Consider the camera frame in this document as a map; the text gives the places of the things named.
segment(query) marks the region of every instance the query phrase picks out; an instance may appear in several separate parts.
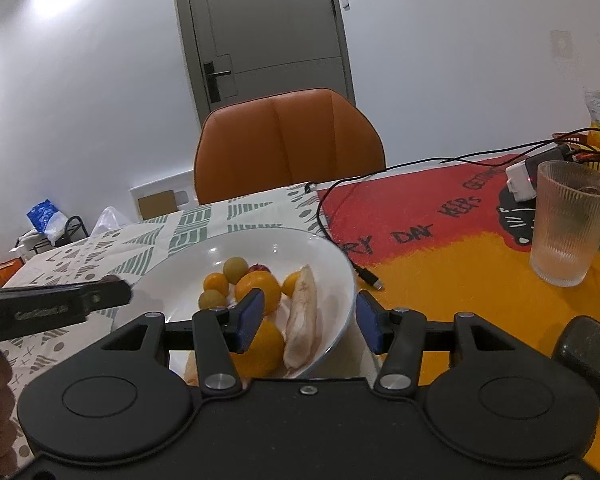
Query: white bowl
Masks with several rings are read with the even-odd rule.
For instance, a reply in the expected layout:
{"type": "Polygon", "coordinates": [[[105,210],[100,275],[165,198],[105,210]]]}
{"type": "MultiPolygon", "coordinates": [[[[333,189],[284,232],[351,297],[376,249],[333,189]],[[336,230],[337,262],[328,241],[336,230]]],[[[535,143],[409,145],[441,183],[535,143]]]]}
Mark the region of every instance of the white bowl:
{"type": "MultiPolygon", "coordinates": [[[[285,377],[306,375],[342,337],[356,297],[356,279],[349,260],[334,244],[307,231],[238,231],[208,238],[170,256],[134,285],[133,300],[118,311],[114,328],[151,311],[163,312],[167,322],[191,319],[199,310],[198,297],[205,276],[222,272],[222,265],[232,256],[241,256],[250,265],[266,265],[280,283],[302,266],[311,266],[318,292],[318,341],[309,362],[285,377]]],[[[290,300],[284,294],[282,297],[280,307],[269,319],[285,333],[290,300]]],[[[188,354],[171,352],[170,369],[181,377],[188,354]]]]}

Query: plastic bag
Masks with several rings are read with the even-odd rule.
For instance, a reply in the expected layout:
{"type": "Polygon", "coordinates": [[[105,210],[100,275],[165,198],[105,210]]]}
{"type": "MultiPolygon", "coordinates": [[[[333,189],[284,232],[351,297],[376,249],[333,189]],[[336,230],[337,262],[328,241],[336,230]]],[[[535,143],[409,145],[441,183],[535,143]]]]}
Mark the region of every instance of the plastic bag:
{"type": "Polygon", "coordinates": [[[115,207],[109,206],[104,208],[100,218],[96,222],[91,236],[98,236],[106,233],[107,231],[113,231],[113,229],[120,229],[125,225],[131,225],[131,220],[127,219],[120,211],[115,207]]]}
{"type": "Polygon", "coordinates": [[[51,244],[55,244],[58,238],[64,234],[64,228],[68,220],[48,199],[33,206],[27,213],[27,217],[31,220],[36,231],[46,235],[51,244]]]}

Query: red and yellow tablecloth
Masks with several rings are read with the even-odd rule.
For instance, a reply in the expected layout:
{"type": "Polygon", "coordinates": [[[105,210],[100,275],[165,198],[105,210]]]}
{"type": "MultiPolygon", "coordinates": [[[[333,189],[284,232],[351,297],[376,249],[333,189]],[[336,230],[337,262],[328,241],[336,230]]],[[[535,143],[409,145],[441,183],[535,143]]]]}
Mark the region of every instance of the red and yellow tablecloth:
{"type": "MultiPolygon", "coordinates": [[[[475,312],[546,355],[573,317],[600,321],[600,253],[579,286],[538,278],[528,263],[535,211],[512,200],[503,168],[462,164],[342,186],[324,209],[334,239],[384,281],[374,295],[385,308],[442,321],[475,312]]],[[[420,383],[447,364],[446,353],[426,354],[420,383]]],[[[600,423],[586,460],[600,470],[600,423]]]]}

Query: blue gripper pad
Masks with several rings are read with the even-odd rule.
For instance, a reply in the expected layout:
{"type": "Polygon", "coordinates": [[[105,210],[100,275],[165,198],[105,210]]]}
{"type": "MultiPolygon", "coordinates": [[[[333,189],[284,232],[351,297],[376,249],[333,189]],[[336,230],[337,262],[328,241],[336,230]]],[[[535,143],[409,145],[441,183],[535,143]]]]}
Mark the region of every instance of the blue gripper pad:
{"type": "Polygon", "coordinates": [[[254,288],[242,298],[232,314],[236,313],[238,319],[236,321],[236,343],[238,354],[249,349],[256,332],[262,323],[264,316],[264,292],[259,288],[254,288]]]}
{"type": "Polygon", "coordinates": [[[374,354],[387,352],[384,327],[388,322],[388,313],[364,290],[356,297],[356,322],[369,350],[374,354]]]}

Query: white wall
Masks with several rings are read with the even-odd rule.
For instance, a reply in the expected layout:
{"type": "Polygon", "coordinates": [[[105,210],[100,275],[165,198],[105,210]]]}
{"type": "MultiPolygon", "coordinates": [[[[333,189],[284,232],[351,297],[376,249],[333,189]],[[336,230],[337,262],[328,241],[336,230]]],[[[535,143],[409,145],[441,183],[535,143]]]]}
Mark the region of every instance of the white wall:
{"type": "Polygon", "coordinates": [[[0,261],[45,198],[134,218],[199,134],[173,0],[0,0],[0,261]]]}
{"type": "Polygon", "coordinates": [[[600,0],[349,1],[356,100],[389,164],[589,124],[583,87],[600,89],[600,0]],[[552,57],[551,30],[571,31],[571,59],[552,57]]]}
{"type": "MultiPolygon", "coordinates": [[[[356,97],[390,164],[588,123],[600,0],[350,4],[356,97]]],[[[107,205],[133,216],[129,188],[190,170],[198,136],[173,0],[0,0],[0,261],[45,198],[88,227],[107,205]]]]}

